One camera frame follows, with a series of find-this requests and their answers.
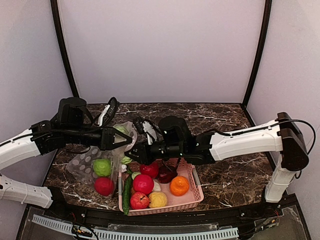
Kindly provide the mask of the orange fruit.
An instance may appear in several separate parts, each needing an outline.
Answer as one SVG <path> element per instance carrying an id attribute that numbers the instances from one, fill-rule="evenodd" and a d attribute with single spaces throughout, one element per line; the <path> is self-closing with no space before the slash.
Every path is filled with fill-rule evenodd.
<path id="1" fill-rule="evenodd" d="M 170 192 L 177 197 L 185 195 L 190 188 L 189 181 L 184 176 L 176 176 L 172 179 L 169 185 Z"/>

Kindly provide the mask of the red ball fruit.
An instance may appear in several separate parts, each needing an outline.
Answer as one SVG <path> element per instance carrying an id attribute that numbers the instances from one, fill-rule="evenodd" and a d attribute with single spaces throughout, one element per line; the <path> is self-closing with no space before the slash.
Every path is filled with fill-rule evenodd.
<path id="1" fill-rule="evenodd" d="M 102 196 L 109 196 L 114 192 L 115 184 L 109 177 L 98 177 L 94 183 L 94 189 Z"/>

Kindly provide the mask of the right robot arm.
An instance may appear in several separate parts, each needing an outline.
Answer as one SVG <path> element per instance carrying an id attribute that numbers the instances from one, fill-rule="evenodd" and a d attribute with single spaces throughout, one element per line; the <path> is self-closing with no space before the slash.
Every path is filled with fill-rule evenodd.
<path id="1" fill-rule="evenodd" d="M 275 120 L 254 127 L 222 132 L 210 129 L 192 135 L 187 122 L 177 116 L 166 116 L 158 123 L 161 141 L 136 143 L 125 155 L 150 165 L 156 160 L 184 158 L 193 165 L 213 164 L 231 157 L 279 152 L 272 178 L 265 187 L 262 200 L 278 203 L 294 176 L 309 164 L 304 136 L 297 127 L 299 120 L 280 112 Z"/>

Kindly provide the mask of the pale green cabbage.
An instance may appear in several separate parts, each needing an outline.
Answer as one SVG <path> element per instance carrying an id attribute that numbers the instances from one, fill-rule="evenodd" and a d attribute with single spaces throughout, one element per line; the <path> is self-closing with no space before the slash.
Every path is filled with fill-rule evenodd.
<path id="1" fill-rule="evenodd" d="M 129 143 L 125 146 L 119 147 L 116 150 L 112 151 L 112 154 L 118 158 L 118 160 L 120 161 L 120 163 L 122 165 L 128 165 L 133 160 L 130 157 L 125 156 L 125 152 L 132 149 L 132 147 L 134 146 L 134 144 L 137 141 L 138 134 L 133 129 L 133 124 L 131 122 L 126 122 L 125 124 L 116 124 L 116 125 L 114 125 L 114 128 L 117 129 L 118 131 L 122 132 L 123 134 L 131 137 L 131 139 L 132 139 L 132 143 Z"/>

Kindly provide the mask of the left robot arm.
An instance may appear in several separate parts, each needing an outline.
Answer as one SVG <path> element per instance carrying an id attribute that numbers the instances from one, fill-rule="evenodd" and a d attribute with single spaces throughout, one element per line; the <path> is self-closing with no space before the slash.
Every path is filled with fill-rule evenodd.
<path id="1" fill-rule="evenodd" d="M 0 168 L 5 169 L 29 158 L 43 156 L 62 149 L 67 144 L 98 147 L 111 151 L 132 143 L 132 138 L 109 126 L 119 103 L 112 97 L 104 114 L 107 119 L 95 126 L 95 119 L 87 108 L 87 102 L 79 97 L 63 98 L 58 111 L 51 120 L 33 124 L 21 134 L 0 144 Z M 0 176 L 0 198 L 50 208 L 65 202 L 62 192 L 56 187 L 41 187 Z"/>

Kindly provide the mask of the clear zip top bag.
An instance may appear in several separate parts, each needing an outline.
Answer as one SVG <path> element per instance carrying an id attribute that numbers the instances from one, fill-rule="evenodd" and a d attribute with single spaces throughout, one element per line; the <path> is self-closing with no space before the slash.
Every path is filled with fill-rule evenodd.
<path id="1" fill-rule="evenodd" d="M 84 153 L 77 154 L 66 167 L 76 181 L 107 198 L 110 198 L 115 191 L 118 172 L 126 171 L 127 165 L 133 161 L 130 157 L 125 156 L 125 152 L 132 148 L 138 138 L 138 133 L 131 121 L 115 124 L 113 127 L 131 137 L 132 143 L 105 151 L 91 146 Z"/>

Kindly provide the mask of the green apple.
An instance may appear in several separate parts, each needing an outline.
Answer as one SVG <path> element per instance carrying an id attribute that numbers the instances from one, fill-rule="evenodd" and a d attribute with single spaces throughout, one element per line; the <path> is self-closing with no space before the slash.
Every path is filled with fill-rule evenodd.
<path id="1" fill-rule="evenodd" d="M 94 160 L 93 171 L 98 177 L 109 177 L 112 173 L 111 160 L 107 158 Z"/>

